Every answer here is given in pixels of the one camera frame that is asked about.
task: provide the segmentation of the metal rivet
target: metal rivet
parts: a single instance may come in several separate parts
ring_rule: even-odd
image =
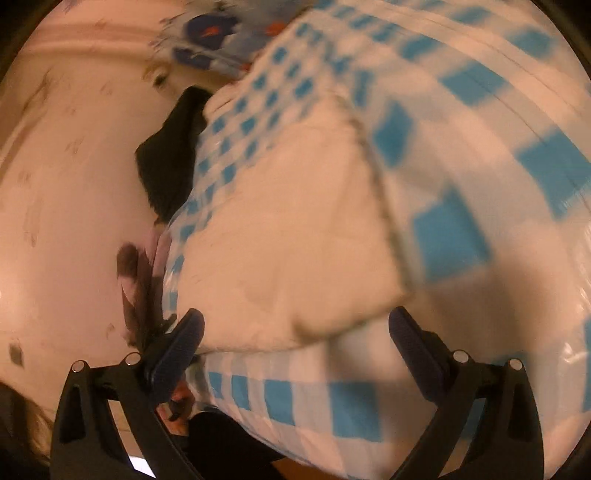
[[[77,360],[76,362],[74,362],[72,364],[72,371],[75,374],[78,372],[82,372],[84,370],[85,366],[86,366],[86,364],[84,363],[84,360]]]
[[[464,350],[456,350],[453,352],[453,359],[460,364],[465,364],[470,356]]]
[[[137,365],[141,359],[142,356],[138,352],[131,352],[128,356],[125,357],[125,363],[132,367],[134,365]]]
[[[523,368],[523,364],[521,363],[521,360],[519,360],[518,358],[512,358],[511,360],[509,360],[509,365],[513,370],[517,371]]]

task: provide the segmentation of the clamp jaw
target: clamp jaw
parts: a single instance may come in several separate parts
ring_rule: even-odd
[[[162,480],[203,480],[155,412],[171,394],[203,338],[203,315],[189,311],[169,334],[111,367],[72,365],[57,411],[51,446],[52,480],[139,480],[122,445],[108,400],[121,403],[150,468]],[[389,332],[426,400],[437,411],[392,480],[542,480],[540,419],[521,361],[481,364],[450,352],[402,307]],[[457,470],[439,477],[475,399],[484,412]]]

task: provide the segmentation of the person's hand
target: person's hand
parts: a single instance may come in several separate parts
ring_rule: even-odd
[[[166,403],[158,405],[156,407],[156,413],[158,413],[158,416],[172,435],[186,437],[189,435],[189,416],[191,415],[195,398],[185,380],[181,380],[178,383],[170,399],[181,405],[182,411],[178,418],[173,421],[170,420],[172,418],[172,412]]]

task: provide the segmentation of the patterned fabric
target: patterned fabric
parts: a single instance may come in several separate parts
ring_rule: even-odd
[[[367,132],[397,223],[416,290],[407,308],[452,349],[524,360],[551,474],[591,408],[591,98],[588,85],[553,68],[565,58],[576,62],[561,37],[503,2],[319,1],[200,137],[193,192],[171,223],[164,316],[176,309],[184,244],[237,173],[324,91],[337,91]],[[546,257],[556,272],[544,270]],[[386,319],[297,351],[203,362],[189,372],[203,402],[344,478],[389,478],[434,411]]]
[[[185,13],[164,21],[154,46],[179,63],[240,78],[307,4],[307,0],[190,0]]]

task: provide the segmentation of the black fabric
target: black fabric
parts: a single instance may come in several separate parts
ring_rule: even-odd
[[[186,89],[162,128],[135,151],[148,200],[163,222],[170,221],[191,193],[196,138],[207,125],[203,107],[210,97],[201,88]]]
[[[186,455],[205,480],[284,480],[271,465],[283,455],[255,440],[223,413],[204,412],[190,420]]]

